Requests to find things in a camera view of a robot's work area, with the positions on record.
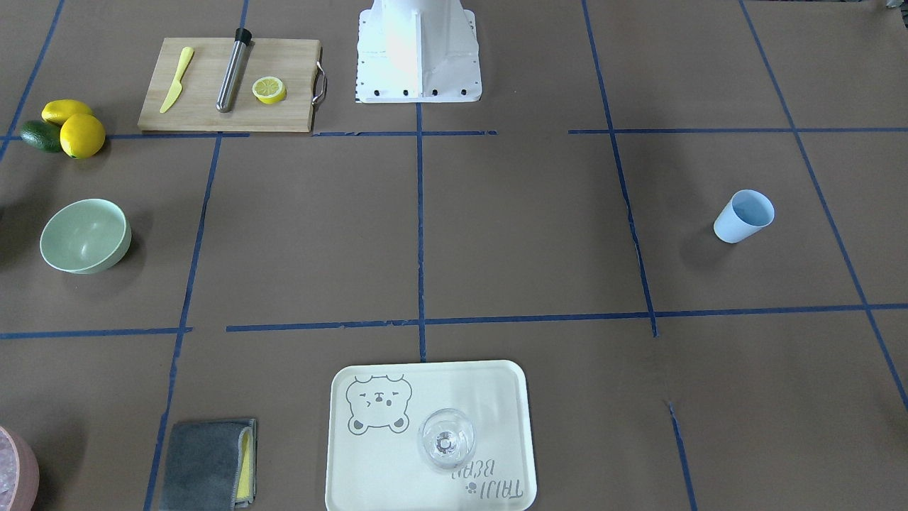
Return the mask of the yellow lemon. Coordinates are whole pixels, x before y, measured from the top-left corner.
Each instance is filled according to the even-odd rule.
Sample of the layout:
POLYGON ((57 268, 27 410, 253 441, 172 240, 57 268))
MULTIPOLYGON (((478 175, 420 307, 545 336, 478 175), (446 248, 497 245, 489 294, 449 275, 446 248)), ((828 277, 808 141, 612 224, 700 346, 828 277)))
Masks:
POLYGON ((94 111, 83 101, 65 98, 49 101, 43 107, 41 117, 45 122, 62 127, 75 114, 91 114, 93 116, 94 111))
POLYGON ((73 114, 60 129, 60 145, 69 158, 91 158, 103 148, 105 139, 104 125, 93 114, 73 114))

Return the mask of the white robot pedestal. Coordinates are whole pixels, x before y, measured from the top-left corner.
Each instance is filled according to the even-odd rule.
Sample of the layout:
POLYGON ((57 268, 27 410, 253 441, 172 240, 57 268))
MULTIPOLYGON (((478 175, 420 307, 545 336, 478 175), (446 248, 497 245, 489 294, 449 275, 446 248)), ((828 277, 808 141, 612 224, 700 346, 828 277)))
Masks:
POLYGON ((375 1, 360 12, 358 28, 358 103, 482 97, 476 17, 460 1, 375 1))

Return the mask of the steel muddler black cap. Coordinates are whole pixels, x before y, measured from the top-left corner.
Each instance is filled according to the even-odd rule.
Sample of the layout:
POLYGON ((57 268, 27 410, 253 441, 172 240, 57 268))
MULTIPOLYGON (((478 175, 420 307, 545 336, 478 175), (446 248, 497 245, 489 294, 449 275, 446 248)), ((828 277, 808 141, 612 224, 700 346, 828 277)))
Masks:
POLYGON ((251 42, 252 33, 245 27, 238 27, 223 77, 223 84, 221 84, 221 89, 218 91, 218 97, 215 101, 215 108, 219 113, 228 113, 233 110, 251 42))

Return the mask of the grey yellow cloth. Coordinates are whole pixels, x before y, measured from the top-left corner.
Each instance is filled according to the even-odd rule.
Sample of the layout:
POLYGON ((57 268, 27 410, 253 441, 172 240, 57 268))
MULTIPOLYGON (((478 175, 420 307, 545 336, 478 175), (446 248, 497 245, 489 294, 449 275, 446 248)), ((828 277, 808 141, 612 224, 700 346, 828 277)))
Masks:
POLYGON ((255 418, 179 422, 171 430, 161 510, 238 510, 256 498, 255 418))

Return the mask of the cream bear tray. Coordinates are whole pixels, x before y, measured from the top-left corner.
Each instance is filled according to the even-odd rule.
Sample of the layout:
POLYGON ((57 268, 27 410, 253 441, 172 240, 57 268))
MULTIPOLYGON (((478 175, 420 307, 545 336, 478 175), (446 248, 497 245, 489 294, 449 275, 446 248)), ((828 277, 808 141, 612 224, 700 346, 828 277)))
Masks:
POLYGON ((526 376, 512 361, 349 366, 332 381, 328 423, 330 510, 526 510, 536 499, 526 376), (449 407, 474 422, 477 445, 440 471, 419 428, 449 407))

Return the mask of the lemon half slice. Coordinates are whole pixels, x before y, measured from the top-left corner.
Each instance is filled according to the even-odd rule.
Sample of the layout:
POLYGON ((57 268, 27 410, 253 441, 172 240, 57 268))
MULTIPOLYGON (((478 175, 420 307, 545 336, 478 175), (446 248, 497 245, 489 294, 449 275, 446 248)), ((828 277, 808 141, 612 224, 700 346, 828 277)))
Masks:
POLYGON ((261 77, 252 86, 253 96, 262 104, 279 103, 285 100, 287 88, 284 81, 278 77, 261 77))

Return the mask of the yellow lemon back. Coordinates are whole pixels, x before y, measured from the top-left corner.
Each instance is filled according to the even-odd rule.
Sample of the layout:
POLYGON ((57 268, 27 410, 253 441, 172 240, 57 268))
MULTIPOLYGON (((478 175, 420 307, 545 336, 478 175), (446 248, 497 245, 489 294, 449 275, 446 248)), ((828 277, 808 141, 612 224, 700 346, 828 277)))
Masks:
POLYGON ((91 114, 93 116, 94 111, 83 101, 65 98, 49 101, 43 107, 41 117, 45 122, 62 127, 75 114, 91 114))

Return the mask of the wooden cutting board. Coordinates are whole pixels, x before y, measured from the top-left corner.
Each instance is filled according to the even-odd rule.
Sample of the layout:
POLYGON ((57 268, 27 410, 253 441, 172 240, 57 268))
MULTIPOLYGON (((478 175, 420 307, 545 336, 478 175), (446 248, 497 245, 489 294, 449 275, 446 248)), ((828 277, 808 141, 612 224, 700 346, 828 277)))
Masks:
POLYGON ((230 112, 216 109, 216 100, 233 49, 233 38, 165 38, 145 101, 138 117, 140 131, 291 132, 308 133, 314 119, 314 100, 321 96, 318 40, 254 38, 240 68, 236 100, 230 112), (182 93, 171 108, 160 107, 175 77, 182 49, 194 55, 182 75, 182 93), (263 104, 253 94, 261 77, 278 77, 287 96, 263 104))

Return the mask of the green avocado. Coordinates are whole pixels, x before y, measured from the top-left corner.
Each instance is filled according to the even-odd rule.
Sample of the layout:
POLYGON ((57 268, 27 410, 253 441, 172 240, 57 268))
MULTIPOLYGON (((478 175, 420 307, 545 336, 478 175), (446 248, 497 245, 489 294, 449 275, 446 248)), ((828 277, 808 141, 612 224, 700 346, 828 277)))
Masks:
POLYGON ((60 139, 61 127, 46 121, 30 120, 20 127, 20 139, 42 152, 56 154, 64 151, 60 139))

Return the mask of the yellow lemon front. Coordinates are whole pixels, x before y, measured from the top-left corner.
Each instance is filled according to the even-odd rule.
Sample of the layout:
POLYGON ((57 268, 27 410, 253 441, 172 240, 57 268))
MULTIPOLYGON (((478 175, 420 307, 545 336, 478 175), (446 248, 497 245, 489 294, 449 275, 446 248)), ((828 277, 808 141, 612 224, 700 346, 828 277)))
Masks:
POLYGON ((93 114, 73 114, 60 129, 60 145, 69 158, 91 158, 103 148, 105 139, 104 125, 93 114))

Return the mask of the light blue cup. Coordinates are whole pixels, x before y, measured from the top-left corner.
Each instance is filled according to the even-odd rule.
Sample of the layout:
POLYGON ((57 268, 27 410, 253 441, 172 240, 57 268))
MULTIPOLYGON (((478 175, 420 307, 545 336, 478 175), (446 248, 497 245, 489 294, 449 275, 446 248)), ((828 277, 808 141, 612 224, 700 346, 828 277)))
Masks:
POLYGON ((724 243, 739 243, 765 229, 775 219, 774 204, 753 189, 737 191, 713 223, 716 237, 724 243))

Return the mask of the green bowl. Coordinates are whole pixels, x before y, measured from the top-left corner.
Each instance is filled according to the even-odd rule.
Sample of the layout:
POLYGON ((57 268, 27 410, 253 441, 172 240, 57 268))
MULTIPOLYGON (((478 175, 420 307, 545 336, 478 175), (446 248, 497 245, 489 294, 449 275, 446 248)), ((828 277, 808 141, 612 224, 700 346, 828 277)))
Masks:
POLYGON ((68 204, 43 227, 39 249, 52 268, 75 275, 112 268, 132 243, 132 224, 123 210, 106 199, 68 204))

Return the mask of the yellow plastic knife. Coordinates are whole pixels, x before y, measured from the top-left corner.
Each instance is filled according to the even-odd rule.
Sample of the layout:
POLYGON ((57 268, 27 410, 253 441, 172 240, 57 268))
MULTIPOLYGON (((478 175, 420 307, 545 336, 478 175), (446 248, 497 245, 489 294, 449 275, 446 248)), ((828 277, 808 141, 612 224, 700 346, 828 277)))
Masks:
POLYGON ((168 112, 173 104, 178 100, 179 95, 184 90, 184 85, 182 85, 182 78, 194 57, 194 48, 189 48, 186 46, 182 48, 182 51, 179 53, 179 60, 177 67, 175 69, 175 74, 173 75, 170 87, 165 96, 165 100, 162 101, 162 106, 160 106, 159 112, 164 114, 168 112))

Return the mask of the pink bowl with ice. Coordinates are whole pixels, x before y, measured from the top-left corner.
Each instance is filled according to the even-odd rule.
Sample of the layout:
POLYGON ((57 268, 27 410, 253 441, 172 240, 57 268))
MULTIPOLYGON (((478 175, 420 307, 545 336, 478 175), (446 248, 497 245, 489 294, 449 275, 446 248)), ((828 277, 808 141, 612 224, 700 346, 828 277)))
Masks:
POLYGON ((40 481, 35 453, 22 436, 1 427, 1 510, 32 510, 40 481))

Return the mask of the clear wine glass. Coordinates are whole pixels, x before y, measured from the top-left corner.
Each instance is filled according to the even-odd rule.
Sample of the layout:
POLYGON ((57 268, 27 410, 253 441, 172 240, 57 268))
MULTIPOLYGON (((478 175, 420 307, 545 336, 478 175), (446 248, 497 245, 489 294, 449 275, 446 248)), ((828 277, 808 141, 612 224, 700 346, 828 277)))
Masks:
POLYGON ((474 456, 477 430, 471 418, 456 408, 430 414, 419 427, 419 449, 432 468, 457 471, 474 456))

